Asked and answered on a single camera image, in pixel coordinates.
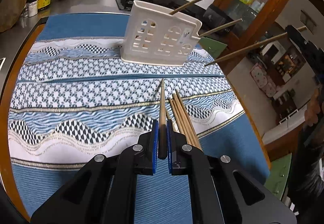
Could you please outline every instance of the metal screw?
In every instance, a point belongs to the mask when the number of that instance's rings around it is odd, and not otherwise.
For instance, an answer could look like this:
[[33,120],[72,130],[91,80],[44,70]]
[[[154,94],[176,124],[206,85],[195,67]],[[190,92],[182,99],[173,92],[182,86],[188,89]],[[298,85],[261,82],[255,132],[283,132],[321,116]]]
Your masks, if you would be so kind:
[[186,152],[190,152],[192,150],[192,146],[191,145],[183,145],[182,149]]
[[96,162],[102,162],[105,157],[103,155],[96,155],[95,156],[95,161]]
[[231,160],[229,156],[221,156],[221,161],[223,163],[228,163]]
[[134,151],[137,151],[138,152],[138,151],[141,151],[142,149],[143,149],[143,146],[141,146],[141,145],[134,145],[133,146],[133,150]]

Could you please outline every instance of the person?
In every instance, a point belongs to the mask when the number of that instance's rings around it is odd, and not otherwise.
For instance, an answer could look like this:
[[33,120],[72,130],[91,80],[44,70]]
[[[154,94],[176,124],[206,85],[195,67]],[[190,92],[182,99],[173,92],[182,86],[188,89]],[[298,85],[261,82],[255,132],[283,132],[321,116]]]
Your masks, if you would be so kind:
[[[304,126],[315,126],[318,114],[324,113],[324,103],[320,107],[318,96],[319,90],[316,89],[307,103]],[[288,197],[298,209],[298,224],[324,223],[324,182],[317,171],[324,152],[324,126],[305,146],[308,137],[305,133],[298,136],[298,148],[288,180]]]

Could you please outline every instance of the chopstick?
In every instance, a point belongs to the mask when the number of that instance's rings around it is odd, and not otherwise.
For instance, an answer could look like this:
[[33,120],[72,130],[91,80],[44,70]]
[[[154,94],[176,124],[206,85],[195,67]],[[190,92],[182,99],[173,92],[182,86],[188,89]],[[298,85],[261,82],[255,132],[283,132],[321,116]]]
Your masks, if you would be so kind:
[[162,160],[164,160],[167,157],[165,116],[166,116],[166,109],[165,109],[164,79],[162,79],[161,94],[160,94],[159,139],[158,139],[158,158]]
[[179,131],[180,131],[180,133],[182,133],[183,135],[186,136],[187,142],[191,145],[192,144],[191,140],[189,139],[187,131],[185,130],[184,121],[181,119],[178,107],[176,106],[174,99],[170,98],[169,101],[170,101],[170,105],[171,105],[171,108],[172,108],[172,112],[174,114],[174,118],[176,119],[176,123],[177,123],[178,128],[179,128]]
[[182,109],[184,110],[184,113],[185,113],[185,115],[186,115],[186,117],[187,117],[187,121],[188,121],[188,123],[189,123],[190,129],[191,129],[191,132],[192,132],[192,136],[193,136],[193,138],[195,139],[195,142],[196,142],[196,144],[197,144],[197,147],[198,147],[199,149],[201,149],[201,146],[200,146],[200,143],[199,143],[199,140],[198,140],[197,134],[196,134],[195,129],[193,128],[192,122],[191,122],[191,120],[190,120],[189,113],[187,112],[187,109],[186,109],[186,107],[184,106],[184,103],[183,103],[183,101],[182,101],[182,99],[181,99],[181,96],[180,96],[180,93],[179,93],[178,90],[176,90],[176,95],[177,95],[177,97],[178,97],[178,99],[179,99],[179,102],[180,102],[180,104],[181,104],[181,106],[182,106]]
[[196,146],[196,142],[195,142],[195,139],[193,138],[192,136],[192,133],[191,133],[191,129],[190,129],[190,125],[187,121],[187,117],[186,115],[184,114],[184,111],[182,109],[182,106],[179,102],[179,99],[177,97],[177,95],[175,93],[172,94],[172,97],[173,97],[173,100],[176,104],[176,107],[178,108],[178,115],[183,123],[183,126],[184,126],[184,131],[185,131],[185,136],[188,137],[190,139],[190,144],[193,145],[193,146]]
[[189,7],[189,6],[191,6],[191,5],[195,4],[195,3],[197,3],[197,2],[199,2],[199,1],[201,1],[201,0],[192,0],[192,1],[190,1],[190,2],[188,2],[188,3],[186,3],[186,4],[184,4],[184,5],[182,5],[182,6],[178,7],[178,8],[176,8],[175,10],[171,11],[171,12],[169,13],[169,15],[174,15],[175,13],[180,12],[181,10],[186,9],[187,7]]
[[169,112],[167,111],[167,109],[165,109],[165,114],[166,114],[166,118],[168,120],[171,120],[171,117],[170,117]]
[[172,96],[176,102],[178,109],[179,109],[180,117],[184,123],[186,130],[187,130],[188,138],[190,139],[191,145],[201,149],[198,138],[195,136],[195,133],[193,132],[193,130],[190,126],[190,122],[188,120],[189,115],[188,116],[186,115],[186,109],[183,109],[183,107],[180,103],[180,100],[175,93],[173,93]]
[[238,23],[238,22],[242,22],[243,20],[240,18],[240,19],[237,19],[237,20],[234,20],[234,21],[232,21],[232,22],[229,22],[229,23],[227,23],[227,24],[223,24],[223,25],[221,25],[221,26],[219,26],[219,27],[216,27],[216,28],[214,28],[214,29],[211,29],[211,30],[209,30],[209,31],[207,31],[207,32],[205,32],[205,33],[202,33],[201,35],[199,35],[198,37],[204,37],[204,36],[207,36],[207,35],[209,35],[209,34],[211,34],[211,33],[214,33],[214,32],[216,32],[216,31],[219,31],[219,30],[222,30],[222,29],[225,29],[225,28],[227,28],[227,27],[230,27],[230,26],[232,26],[232,25],[234,25],[234,24],[236,24],[236,23]]
[[[297,30],[300,31],[300,32],[301,32],[301,31],[305,31],[305,30],[307,30],[307,27],[306,27],[306,26],[303,26],[303,27],[297,28]],[[246,53],[246,52],[248,52],[248,51],[250,51],[250,50],[254,50],[254,49],[256,49],[256,48],[258,48],[258,47],[260,47],[260,46],[262,46],[262,45],[269,44],[270,42],[273,42],[273,41],[276,41],[276,40],[279,40],[279,39],[285,38],[285,37],[287,37],[287,36],[288,36],[288,33],[285,32],[285,33],[279,34],[279,35],[277,35],[277,36],[274,36],[274,37],[268,38],[268,39],[266,39],[266,40],[263,40],[263,41],[257,42],[257,43],[255,43],[255,44],[253,44],[253,45],[250,45],[250,46],[248,46],[248,47],[242,48],[242,49],[237,50],[237,51],[235,51],[235,52],[233,52],[233,53],[229,53],[229,54],[227,54],[227,55],[225,55],[225,56],[223,56],[223,57],[220,57],[220,58],[214,60],[213,62],[210,62],[210,63],[208,63],[208,64],[205,64],[205,67],[206,67],[206,66],[209,66],[209,65],[216,64],[216,63],[221,62],[221,61],[224,61],[224,60],[228,60],[228,59],[234,58],[234,57],[236,57],[236,56],[238,56],[238,55],[240,55],[240,54],[244,54],[244,53]]]

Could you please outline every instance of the stainless steel counter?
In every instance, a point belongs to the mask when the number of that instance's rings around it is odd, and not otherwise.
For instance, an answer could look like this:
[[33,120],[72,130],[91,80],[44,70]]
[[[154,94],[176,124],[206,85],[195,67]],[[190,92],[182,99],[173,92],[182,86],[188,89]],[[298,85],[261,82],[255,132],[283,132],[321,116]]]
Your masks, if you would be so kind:
[[[186,3],[185,0],[155,1],[159,3],[174,1],[179,5]],[[192,11],[201,14],[204,13],[205,10],[198,6],[193,6]],[[45,23],[49,16],[64,13],[129,14],[129,11],[119,10],[115,0],[53,0],[48,9],[39,12],[36,16],[20,18],[11,29],[0,34],[0,59],[5,58],[0,70],[0,100],[9,71],[30,34],[39,24]]]

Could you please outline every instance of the white plastic caddy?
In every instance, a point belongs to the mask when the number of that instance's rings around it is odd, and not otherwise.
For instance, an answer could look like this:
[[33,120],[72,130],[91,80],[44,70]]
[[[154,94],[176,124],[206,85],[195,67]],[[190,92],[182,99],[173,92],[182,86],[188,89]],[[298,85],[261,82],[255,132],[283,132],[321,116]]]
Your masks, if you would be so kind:
[[200,40],[201,21],[172,9],[135,0],[120,50],[126,62],[182,66]]

